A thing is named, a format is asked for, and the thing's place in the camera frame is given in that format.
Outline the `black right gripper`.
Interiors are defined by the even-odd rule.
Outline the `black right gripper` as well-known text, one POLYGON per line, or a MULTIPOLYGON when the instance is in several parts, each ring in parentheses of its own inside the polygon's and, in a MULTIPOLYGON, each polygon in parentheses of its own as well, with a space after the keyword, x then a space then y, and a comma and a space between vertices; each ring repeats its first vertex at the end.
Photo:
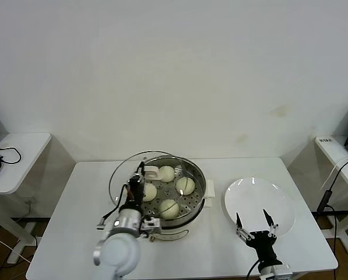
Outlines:
POLYGON ((236 213, 236 234, 241 240, 246 240, 246 245, 256 251, 259 260, 259 266, 282 265, 283 263, 277 259, 277 255, 273 250, 273 245, 277 240, 276 231, 279 227, 273 218, 263 209, 263 214, 269 226, 269 231, 257 231, 249 233, 242 226, 241 219, 236 213))

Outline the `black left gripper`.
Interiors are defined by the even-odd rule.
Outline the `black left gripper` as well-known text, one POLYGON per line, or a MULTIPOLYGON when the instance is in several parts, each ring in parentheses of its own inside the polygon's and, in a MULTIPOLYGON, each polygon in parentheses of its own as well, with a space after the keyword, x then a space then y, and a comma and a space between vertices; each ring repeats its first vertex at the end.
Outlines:
POLYGON ((145 162, 141 161, 136 174, 128 180, 128 197, 126 199, 126 206, 131 209, 141 209, 143 197, 145 194, 145 185, 138 183, 139 178, 145 178, 145 162))

